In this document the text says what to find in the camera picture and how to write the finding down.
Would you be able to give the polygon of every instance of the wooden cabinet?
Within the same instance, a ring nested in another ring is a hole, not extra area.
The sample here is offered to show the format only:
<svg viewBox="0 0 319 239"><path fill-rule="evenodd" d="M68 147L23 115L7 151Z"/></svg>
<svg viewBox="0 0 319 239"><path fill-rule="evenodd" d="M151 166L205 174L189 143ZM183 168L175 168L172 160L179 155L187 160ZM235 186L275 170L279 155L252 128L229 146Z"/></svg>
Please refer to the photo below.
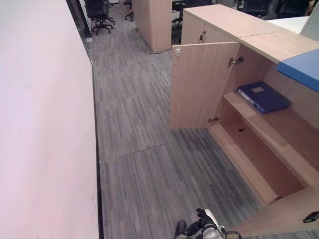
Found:
<svg viewBox="0 0 319 239"><path fill-rule="evenodd" d="M214 28L210 24L204 25L203 31L203 43L214 43L214 42L232 42L234 38L230 37L226 33Z"/></svg>
<svg viewBox="0 0 319 239"><path fill-rule="evenodd" d="M319 93L276 71L283 59L318 49L319 43L219 5L184 12L182 43L190 45L172 50L170 127L208 128L265 206L236 228L240 233L319 229L319 223L303 224L319 206L301 196L319 197ZM258 81L292 105L259 114L236 93ZM294 208L304 202L307 207Z"/></svg>
<svg viewBox="0 0 319 239"><path fill-rule="evenodd" d="M203 21L184 13L181 43L184 45L202 43L200 36L203 34L204 24Z"/></svg>

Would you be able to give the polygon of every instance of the black cable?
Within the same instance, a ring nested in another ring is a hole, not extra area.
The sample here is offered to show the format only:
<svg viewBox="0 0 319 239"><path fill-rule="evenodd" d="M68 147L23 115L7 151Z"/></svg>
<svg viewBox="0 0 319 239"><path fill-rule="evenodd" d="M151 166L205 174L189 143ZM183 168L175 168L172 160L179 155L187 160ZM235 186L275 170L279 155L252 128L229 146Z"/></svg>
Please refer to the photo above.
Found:
<svg viewBox="0 0 319 239"><path fill-rule="evenodd" d="M170 49L167 49L167 50L161 51L161 52L150 52L150 51L147 51L148 48L149 48L149 47L146 47L146 48L144 49L144 52L145 52L146 54L162 54L162 53L164 53L164 52L167 52L167 51L171 50L171 48L170 48Z"/></svg>

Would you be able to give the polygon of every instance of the wall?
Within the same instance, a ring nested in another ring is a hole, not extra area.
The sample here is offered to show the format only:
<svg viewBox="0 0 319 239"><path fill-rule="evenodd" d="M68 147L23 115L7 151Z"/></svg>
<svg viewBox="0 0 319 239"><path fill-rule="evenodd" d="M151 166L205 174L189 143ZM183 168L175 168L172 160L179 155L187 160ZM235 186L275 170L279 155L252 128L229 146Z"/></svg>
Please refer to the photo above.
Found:
<svg viewBox="0 0 319 239"><path fill-rule="evenodd" d="M97 239L92 68L65 0L0 1L0 238Z"/></svg>

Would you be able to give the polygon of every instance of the wooden shelf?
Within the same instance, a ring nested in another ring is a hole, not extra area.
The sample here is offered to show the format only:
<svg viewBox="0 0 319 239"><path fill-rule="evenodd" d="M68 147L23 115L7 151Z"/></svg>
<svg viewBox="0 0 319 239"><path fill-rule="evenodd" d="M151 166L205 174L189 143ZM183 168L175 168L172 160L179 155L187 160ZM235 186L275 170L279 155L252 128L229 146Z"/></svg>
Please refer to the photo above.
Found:
<svg viewBox="0 0 319 239"><path fill-rule="evenodd" d="M308 185L319 182L319 131L291 109L259 114L236 92L224 99L249 127Z"/></svg>
<svg viewBox="0 0 319 239"><path fill-rule="evenodd" d="M242 119L213 125L210 132L262 204L304 189Z"/></svg>

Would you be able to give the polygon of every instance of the wooden panel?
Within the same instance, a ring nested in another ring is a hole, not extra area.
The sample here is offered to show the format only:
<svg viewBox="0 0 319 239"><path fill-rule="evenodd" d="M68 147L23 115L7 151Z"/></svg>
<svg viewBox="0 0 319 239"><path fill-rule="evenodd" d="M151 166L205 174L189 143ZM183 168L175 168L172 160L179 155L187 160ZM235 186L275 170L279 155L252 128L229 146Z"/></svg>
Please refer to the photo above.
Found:
<svg viewBox="0 0 319 239"><path fill-rule="evenodd" d="M297 114L319 128L319 93L276 71L274 64L264 82L289 99Z"/></svg>
<svg viewBox="0 0 319 239"><path fill-rule="evenodd" d="M236 91L239 86L263 81L273 62L256 51L241 45L237 58L244 57L244 62L235 64L225 87L224 93Z"/></svg>
<svg viewBox="0 0 319 239"><path fill-rule="evenodd" d="M237 93L225 94L224 98L308 185L318 183L318 130L291 109L260 115Z"/></svg>
<svg viewBox="0 0 319 239"><path fill-rule="evenodd" d="M209 43L172 49L171 128L208 128L217 110L240 44ZM181 55L175 50L180 48Z"/></svg>
<svg viewBox="0 0 319 239"><path fill-rule="evenodd" d="M262 19L219 4L186 8L184 11L235 39L285 30Z"/></svg>
<svg viewBox="0 0 319 239"><path fill-rule="evenodd" d="M171 0L149 0L152 43L154 52L171 48Z"/></svg>
<svg viewBox="0 0 319 239"><path fill-rule="evenodd" d="M210 24L204 25L204 42L205 43L214 43L214 42L232 42L236 39L232 38L228 34L212 27Z"/></svg>
<svg viewBox="0 0 319 239"><path fill-rule="evenodd" d="M239 41L275 63L319 48L319 42L291 31L240 38Z"/></svg>
<svg viewBox="0 0 319 239"><path fill-rule="evenodd" d="M232 136L221 124L213 125L209 132L219 143L229 160L243 177L249 188L254 192L262 205L268 204L277 194L260 175L250 159L244 154L241 148L234 142Z"/></svg>
<svg viewBox="0 0 319 239"><path fill-rule="evenodd" d="M171 47L171 0L133 0L134 21L154 52Z"/></svg>
<svg viewBox="0 0 319 239"><path fill-rule="evenodd" d="M182 44L198 44L202 43L199 40L200 35L203 33L204 22L198 20L192 15L184 13L183 28L181 32Z"/></svg>
<svg viewBox="0 0 319 239"><path fill-rule="evenodd" d="M304 189L294 174L243 120L229 122L223 126L278 196L285 197Z"/></svg>
<svg viewBox="0 0 319 239"><path fill-rule="evenodd" d="M268 205L233 230L242 237L254 237L317 230L319 221L304 223L311 212L319 210L319 186L309 187Z"/></svg>
<svg viewBox="0 0 319 239"><path fill-rule="evenodd" d="M144 40L152 47L150 2L149 0L132 0L134 7L134 22Z"/></svg>

